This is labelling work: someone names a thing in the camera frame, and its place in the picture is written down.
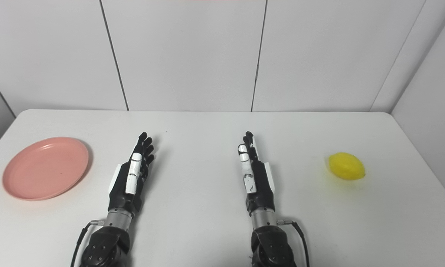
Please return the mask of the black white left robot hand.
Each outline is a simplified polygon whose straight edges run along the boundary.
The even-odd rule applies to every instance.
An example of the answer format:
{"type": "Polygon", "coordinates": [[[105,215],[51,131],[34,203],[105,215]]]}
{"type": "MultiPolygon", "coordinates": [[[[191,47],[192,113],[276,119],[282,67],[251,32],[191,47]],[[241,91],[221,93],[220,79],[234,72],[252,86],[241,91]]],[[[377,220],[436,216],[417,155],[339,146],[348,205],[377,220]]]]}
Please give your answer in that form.
{"type": "Polygon", "coordinates": [[[109,211],[126,211],[132,217],[141,211],[142,192],[154,161],[153,139],[142,132],[127,162],[117,167],[109,191],[109,211]]]}

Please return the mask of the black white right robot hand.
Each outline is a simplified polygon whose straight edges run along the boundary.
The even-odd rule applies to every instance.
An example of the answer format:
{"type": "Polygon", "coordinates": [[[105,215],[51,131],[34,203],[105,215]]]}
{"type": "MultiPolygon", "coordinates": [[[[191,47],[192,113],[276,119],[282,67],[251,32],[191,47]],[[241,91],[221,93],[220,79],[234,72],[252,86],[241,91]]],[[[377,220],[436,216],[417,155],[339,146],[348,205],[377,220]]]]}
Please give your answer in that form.
{"type": "Polygon", "coordinates": [[[247,131],[243,143],[238,146],[242,179],[246,190],[246,209],[250,215],[262,209],[276,211],[274,182],[268,162],[262,162],[258,156],[255,138],[247,131]]]}

